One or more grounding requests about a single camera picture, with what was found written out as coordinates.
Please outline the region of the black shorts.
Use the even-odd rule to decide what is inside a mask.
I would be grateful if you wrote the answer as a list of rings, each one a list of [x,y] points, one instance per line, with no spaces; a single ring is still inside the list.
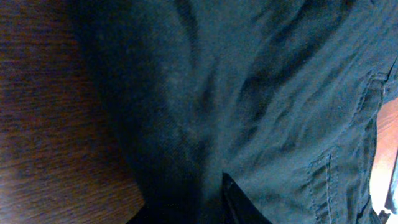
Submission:
[[[377,114],[397,96],[397,2],[71,1],[145,203],[224,223],[229,174],[271,223],[379,223]]]

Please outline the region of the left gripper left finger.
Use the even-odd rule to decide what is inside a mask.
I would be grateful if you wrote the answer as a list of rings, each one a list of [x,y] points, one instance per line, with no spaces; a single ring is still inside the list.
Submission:
[[[189,224],[198,218],[199,203],[195,200],[159,200],[146,202],[126,224]]]

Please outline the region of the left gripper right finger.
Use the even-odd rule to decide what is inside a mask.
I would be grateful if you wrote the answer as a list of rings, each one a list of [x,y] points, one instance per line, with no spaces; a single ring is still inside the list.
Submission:
[[[227,173],[223,173],[222,194],[225,224],[272,224]]]

